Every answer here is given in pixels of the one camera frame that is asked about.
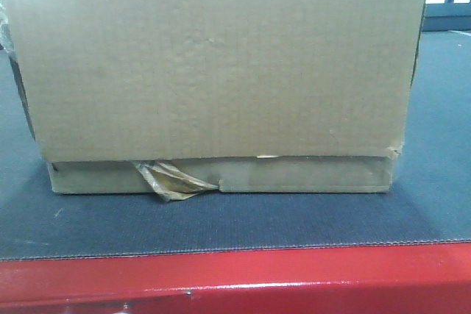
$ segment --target brown cardboard box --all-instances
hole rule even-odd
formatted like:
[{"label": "brown cardboard box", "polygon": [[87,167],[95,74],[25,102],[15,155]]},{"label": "brown cardboard box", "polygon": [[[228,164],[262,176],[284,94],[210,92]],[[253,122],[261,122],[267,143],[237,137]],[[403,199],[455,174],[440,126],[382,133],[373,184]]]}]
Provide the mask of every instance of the brown cardboard box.
[{"label": "brown cardboard box", "polygon": [[5,0],[54,190],[170,199],[386,191],[423,3]]}]

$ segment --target torn packing tape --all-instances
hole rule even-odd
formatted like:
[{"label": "torn packing tape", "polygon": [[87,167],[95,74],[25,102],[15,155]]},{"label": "torn packing tape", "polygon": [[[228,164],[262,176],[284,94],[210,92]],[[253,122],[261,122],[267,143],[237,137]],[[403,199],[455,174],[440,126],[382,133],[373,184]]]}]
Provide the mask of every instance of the torn packing tape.
[{"label": "torn packing tape", "polygon": [[165,201],[185,200],[207,190],[218,190],[219,186],[183,173],[164,161],[134,162],[134,166]]},{"label": "torn packing tape", "polygon": [[8,27],[8,17],[4,7],[4,0],[0,0],[0,44],[10,58],[16,61],[15,48],[13,47],[10,28]]}]

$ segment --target corrugated cardboard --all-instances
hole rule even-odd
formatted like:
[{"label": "corrugated cardboard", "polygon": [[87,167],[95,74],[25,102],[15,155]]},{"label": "corrugated cardboard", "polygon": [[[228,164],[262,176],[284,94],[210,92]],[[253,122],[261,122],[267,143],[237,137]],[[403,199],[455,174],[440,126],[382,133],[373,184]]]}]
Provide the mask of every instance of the corrugated cardboard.
[{"label": "corrugated cardboard", "polygon": [[400,153],[424,0],[5,1],[50,162]]}]

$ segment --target gray mat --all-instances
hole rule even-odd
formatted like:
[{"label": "gray mat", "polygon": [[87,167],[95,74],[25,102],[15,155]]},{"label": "gray mat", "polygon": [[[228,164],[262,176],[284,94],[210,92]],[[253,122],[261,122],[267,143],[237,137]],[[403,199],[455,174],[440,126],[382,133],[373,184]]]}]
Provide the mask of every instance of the gray mat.
[{"label": "gray mat", "polygon": [[0,259],[471,240],[469,36],[422,36],[386,195],[54,195],[4,53],[0,74]]}]

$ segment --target red table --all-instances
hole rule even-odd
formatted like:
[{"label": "red table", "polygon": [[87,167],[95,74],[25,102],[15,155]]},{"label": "red table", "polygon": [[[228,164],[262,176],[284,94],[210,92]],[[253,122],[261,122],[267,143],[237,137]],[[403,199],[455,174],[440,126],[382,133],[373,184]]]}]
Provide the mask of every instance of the red table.
[{"label": "red table", "polygon": [[0,262],[0,313],[471,313],[471,243]]}]

